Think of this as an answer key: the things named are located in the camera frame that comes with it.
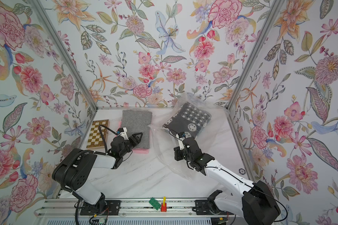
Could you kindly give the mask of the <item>pink blanket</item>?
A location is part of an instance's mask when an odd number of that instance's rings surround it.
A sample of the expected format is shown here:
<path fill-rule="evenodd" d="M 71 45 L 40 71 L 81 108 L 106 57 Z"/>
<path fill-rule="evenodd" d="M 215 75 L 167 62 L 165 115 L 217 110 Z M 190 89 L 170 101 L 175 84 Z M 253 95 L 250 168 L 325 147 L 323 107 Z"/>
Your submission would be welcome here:
<path fill-rule="evenodd" d="M 119 122 L 119 127 L 117 131 L 124 131 L 125 135 L 122 135 L 126 140 L 128 139 L 128 130 L 126 127 L 122 126 L 122 121 Z M 135 148 L 133 149 L 133 152 L 135 154 L 148 154 L 149 153 L 149 149 L 143 149 L 143 148 Z"/>

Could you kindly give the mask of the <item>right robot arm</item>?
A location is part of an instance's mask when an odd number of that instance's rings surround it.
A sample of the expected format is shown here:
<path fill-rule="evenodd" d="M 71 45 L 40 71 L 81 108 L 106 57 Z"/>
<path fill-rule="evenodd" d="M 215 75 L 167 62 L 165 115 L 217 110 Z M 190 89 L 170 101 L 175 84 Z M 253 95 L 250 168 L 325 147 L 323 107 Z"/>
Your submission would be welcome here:
<path fill-rule="evenodd" d="M 208 198 L 211 213 L 229 212 L 242 217 L 249 225 L 271 225 L 278 221 L 281 210 L 264 182 L 253 182 L 225 168 L 213 156 L 203 153 L 193 137 L 177 138 L 174 159 L 184 160 L 189 169 L 208 176 L 229 191 L 216 190 Z"/>

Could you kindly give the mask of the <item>clear plastic vacuum bag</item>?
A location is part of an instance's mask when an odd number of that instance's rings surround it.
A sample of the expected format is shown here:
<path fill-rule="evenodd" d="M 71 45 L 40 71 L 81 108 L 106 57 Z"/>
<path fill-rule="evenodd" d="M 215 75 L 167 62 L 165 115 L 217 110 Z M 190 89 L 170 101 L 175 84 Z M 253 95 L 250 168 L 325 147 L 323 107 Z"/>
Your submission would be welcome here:
<path fill-rule="evenodd" d="M 160 162 L 180 177 L 193 179 L 195 169 L 190 163 L 194 154 L 185 149 L 182 141 L 194 140 L 203 153 L 210 153 L 217 135 L 228 123 L 227 112 L 224 107 L 183 94 L 169 113 L 149 125 Z"/>

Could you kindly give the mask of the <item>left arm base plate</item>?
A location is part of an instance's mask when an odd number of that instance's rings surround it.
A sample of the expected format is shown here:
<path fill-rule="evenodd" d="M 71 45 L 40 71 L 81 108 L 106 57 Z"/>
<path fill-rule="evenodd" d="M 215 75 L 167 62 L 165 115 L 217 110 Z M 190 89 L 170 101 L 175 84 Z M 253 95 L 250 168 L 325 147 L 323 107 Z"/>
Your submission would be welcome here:
<path fill-rule="evenodd" d="M 80 211 L 81 216 L 93 216 L 95 214 L 99 215 L 103 212 L 104 215 L 117 216 L 120 210 L 120 200 L 105 200 L 105 204 L 100 206 L 99 203 L 96 205 L 90 205 L 86 202 L 83 202 Z"/>

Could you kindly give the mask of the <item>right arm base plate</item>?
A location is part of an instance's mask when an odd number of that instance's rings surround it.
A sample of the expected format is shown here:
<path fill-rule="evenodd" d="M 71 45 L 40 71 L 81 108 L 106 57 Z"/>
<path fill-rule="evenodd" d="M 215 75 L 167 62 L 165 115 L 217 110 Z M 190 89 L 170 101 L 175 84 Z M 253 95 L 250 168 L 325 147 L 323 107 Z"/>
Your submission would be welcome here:
<path fill-rule="evenodd" d="M 219 210 L 212 202 L 209 200 L 195 200 L 195 206 L 192 207 L 192 211 L 196 215 L 227 215 L 228 212 Z"/>

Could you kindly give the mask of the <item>green tag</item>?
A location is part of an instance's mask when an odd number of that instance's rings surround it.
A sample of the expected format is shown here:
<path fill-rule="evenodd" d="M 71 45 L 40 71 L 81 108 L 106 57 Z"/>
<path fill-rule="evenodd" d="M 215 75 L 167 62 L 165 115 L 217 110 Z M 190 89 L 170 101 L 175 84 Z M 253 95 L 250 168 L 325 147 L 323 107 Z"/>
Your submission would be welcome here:
<path fill-rule="evenodd" d="M 161 204 L 153 197 L 150 198 L 149 204 L 157 211 L 161 208 Z"/>

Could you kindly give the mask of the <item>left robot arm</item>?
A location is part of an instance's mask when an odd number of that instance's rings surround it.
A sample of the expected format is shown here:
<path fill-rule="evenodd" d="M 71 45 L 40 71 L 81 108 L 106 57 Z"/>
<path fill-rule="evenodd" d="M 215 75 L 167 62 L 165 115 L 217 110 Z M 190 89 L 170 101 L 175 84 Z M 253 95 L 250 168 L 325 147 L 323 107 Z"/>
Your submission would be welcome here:
<path fill-rule="evenodd" d="M 142 137 L 142 132 L 127 139 L 117 136 L 106 153 L 76 148 L 54 169 L 52 179 L 78 200 L 92 206 L 102 205 L 105 195 L 88 181 L 92 169 L 117 169 L 124 161 L 124 156 L 141 143 Z"/>

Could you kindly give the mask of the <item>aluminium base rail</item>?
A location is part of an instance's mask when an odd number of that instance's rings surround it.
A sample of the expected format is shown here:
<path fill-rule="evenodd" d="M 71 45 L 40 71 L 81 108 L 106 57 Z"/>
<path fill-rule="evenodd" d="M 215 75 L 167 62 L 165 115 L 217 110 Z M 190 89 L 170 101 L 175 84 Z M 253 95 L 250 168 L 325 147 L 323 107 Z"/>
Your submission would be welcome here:
<path fill-rule="evenodd" d="M 196 198 L 167 198 L 167 211 L 155 210 L 149 198 L 118 198 L 120 206 L 114 218 L 130 217 L 196 217 L 192 209 Z M 74 217 L 76 199 L 50 199 L 34 212 L 36 217 Z"/>

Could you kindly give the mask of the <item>black white patterned blanket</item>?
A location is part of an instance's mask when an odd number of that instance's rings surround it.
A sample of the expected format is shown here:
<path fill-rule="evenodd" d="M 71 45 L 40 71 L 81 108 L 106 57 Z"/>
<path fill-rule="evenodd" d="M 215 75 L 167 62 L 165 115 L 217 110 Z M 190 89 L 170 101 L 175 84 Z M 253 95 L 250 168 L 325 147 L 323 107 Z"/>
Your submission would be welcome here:
<path fill-rule="evenodd" d="M 211 117 L 209 112 L 186 102 L 162 127 L 176 133 L 185 132 L 186 137 L 196 138 L 209 123 Z"/>

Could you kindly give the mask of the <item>wooden chessboard box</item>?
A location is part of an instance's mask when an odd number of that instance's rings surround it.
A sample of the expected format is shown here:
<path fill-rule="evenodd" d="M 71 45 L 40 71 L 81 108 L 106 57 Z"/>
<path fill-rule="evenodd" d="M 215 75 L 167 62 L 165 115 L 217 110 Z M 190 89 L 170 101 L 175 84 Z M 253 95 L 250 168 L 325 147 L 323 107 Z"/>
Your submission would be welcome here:
<path fill-rule="evenodd" d="M 86 145 L 86 148 L 89 150 L 104 148 L 104 141 L 99 132 L 100 125 L 104 125 L 107 127 L 109 125 L 109 120 L 100 120 L 92 122 Z"/>

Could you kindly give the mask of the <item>small circuit board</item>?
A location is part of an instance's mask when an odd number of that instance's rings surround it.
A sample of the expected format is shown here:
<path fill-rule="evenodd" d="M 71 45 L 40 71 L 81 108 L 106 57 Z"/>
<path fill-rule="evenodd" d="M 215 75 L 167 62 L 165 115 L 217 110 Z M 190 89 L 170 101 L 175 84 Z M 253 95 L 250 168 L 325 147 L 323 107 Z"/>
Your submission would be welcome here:
<path fill-rule="evenodd" d="M 108 219 L 107 218 L 98 218 L 95 216 L 92 216 L 89 219 L 89 225 L 106 225 Z"/>

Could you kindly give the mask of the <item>grey blanket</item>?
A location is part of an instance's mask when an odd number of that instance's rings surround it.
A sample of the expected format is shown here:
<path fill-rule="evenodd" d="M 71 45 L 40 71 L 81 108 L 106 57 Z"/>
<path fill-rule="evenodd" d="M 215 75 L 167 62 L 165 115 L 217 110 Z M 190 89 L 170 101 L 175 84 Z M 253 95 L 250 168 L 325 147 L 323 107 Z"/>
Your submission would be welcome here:
<path fill-rule="evenodd" d="M 150 149 L 150 125 L 153 114 L 148 110 L 123 110 L 122 126 L 128 130 L 128 136 L 143 133 L 141 143 L 136 148 Z"/>

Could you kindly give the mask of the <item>red yellow clip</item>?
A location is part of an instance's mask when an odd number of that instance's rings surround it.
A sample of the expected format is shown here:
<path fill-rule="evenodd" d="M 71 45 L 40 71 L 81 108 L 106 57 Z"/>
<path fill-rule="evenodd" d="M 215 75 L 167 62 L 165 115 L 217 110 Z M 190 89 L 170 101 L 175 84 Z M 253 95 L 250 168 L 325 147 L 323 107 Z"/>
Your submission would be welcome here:
<path fill-rule="evenodd" d="M 166 202 L 166 197 L 163 198 L 163 202 L 161 204 L 161 212 L 166 212 L 167 211 L 167 202 Z"/>

